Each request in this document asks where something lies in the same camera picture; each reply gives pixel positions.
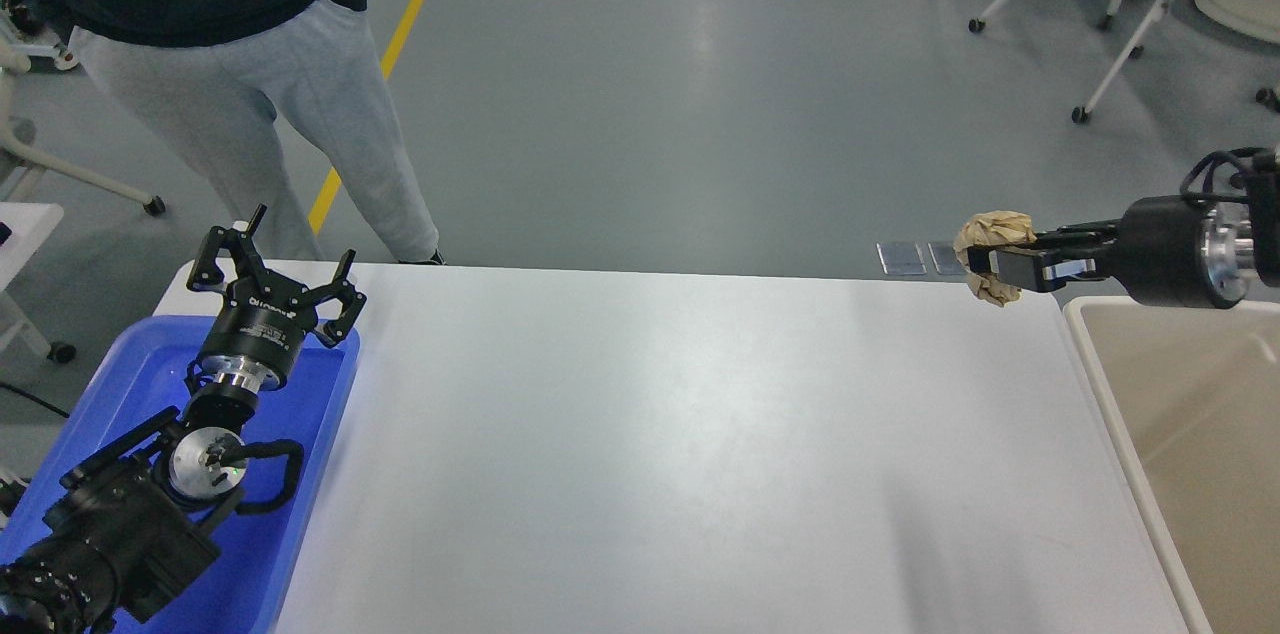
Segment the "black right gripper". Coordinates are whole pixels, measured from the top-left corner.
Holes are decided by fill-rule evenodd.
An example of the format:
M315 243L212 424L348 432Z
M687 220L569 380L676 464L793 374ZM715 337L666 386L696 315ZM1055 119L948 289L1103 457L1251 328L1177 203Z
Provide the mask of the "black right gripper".
M1108 242L1112 268L1096 248ZM1036 293L1114 278L1142 305L1231 309L1248 293L1253 264L1243 204L1179 196L1140 199L1120 220L1038 231L1030 247L988 248L986 274Z

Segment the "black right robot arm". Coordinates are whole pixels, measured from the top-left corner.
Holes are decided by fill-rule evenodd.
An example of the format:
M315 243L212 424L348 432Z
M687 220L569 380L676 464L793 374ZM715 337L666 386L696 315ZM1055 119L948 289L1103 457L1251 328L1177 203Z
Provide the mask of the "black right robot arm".
M1213 151L1175 195L1140 199L1117 219L1034 232L1019 213L973 218L955 245L975 293L993 304L1023 291L1116 280L1138 304L1219 309L1257 280L1277 286L1277 154Z

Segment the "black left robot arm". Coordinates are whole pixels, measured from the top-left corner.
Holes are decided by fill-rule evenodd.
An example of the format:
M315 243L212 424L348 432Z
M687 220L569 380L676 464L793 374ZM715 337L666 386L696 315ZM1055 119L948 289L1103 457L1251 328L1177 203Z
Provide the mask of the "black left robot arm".
M218 561L227 519L274 514L298 494L308 447L247 441L244 429L261 396L287 386L307 338L342 345L367 298L349 278L353 250L320 286L270 269L253 242L266 211L204 237L186 284L221 306L187 365L187 405L60 478L47 534L3 565L5 633L110 633L119 612L146 622Z

